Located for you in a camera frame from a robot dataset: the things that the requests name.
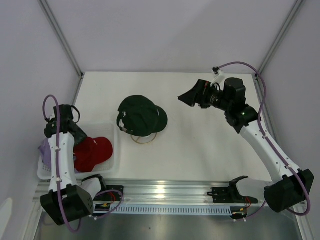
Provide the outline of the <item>red baseball cap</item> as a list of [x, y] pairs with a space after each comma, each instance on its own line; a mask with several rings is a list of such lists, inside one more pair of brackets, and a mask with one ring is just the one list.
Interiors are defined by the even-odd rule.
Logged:
[[112, 143], [105, 137], [86, 137], [73, 148], [74, 167], [78, 172], [92, 172], [96, 165], [108, 161], [113, 155]]

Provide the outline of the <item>lavender baseball cap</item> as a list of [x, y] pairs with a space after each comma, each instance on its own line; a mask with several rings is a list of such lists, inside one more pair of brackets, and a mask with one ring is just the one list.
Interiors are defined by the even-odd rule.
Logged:
[[58, 173], [60, 177], [68, 175], [73, 175], [73, 172], [80, 173], [75, 169], [74, 166], [74, 155], [71, 145], [74, 143], [74, 139], [68, 141], [66, 140], [63, 143], [63, 139], [59, 140], [59, 149], [60, 151], [56, 151], [56, 140], [53, 139], [51, 143], [53, 146], [50, 146], [48, 139], [42, 142], [40, 147], [38, 148], [40, 157], [38, 160], [38, 169], [37, 169], [37, 176], [41, 180], [52, 180], [56, 177], [56, 170], [57, 170], [57, 157], [58, 155]]

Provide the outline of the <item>white baseball cap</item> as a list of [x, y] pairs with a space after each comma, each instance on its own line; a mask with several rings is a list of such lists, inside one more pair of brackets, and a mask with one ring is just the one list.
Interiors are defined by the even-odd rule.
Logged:
[[155, 136], [155, 134], [150, 134], [148, 136], [140, 136], [139, 139], [152, 139]]

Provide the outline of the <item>dark green baseball cap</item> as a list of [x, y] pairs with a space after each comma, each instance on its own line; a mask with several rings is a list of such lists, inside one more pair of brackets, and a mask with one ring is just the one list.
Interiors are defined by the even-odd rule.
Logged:
[[159, 106], [142, 95], [125, 98], [118, 107], [118, 128], [136, 137], [148, 137], [162, 132], [168, 125], [168, 116]]

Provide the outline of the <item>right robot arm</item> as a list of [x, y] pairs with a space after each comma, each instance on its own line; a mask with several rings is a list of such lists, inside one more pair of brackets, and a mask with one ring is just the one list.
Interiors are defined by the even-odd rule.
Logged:
[[276, 213], [290, 211], [305, 201], [307, 206], [302, 215], [310, 212], [313, 173], [309, 169], [302, 170], [268, 135], [258, 112], [246, 103], [246, 87], [242, 79], [227, 78], [223, 88], [218, 83], [199, 79], [178, 100], [190, 107], [199, 105], [202, 109], [214, 107], [222, 110], [227, 123], [248, 142], [266, 167], [270, 181], [248, 176], [230, 181], [227, 193], [230, 200], [239, 202], [244, 197], [253, 197], [265, 201]]

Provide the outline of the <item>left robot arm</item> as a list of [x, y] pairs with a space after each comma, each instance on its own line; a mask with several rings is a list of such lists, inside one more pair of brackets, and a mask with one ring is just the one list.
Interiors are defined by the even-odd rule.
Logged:
[[80, 220], [94, 213], [94, 198], [107, 197], [108, 187], [100, 174], [89, 176], [78, 184], [74, 167], [74, 146], [86, 134], [74, 122], [73, 105], [53, 108], [54, 115], [47, 120], [44, 134], [51, 155], [51, 178], [48, 193], [42, 195], [42, 208], [58, 225]]

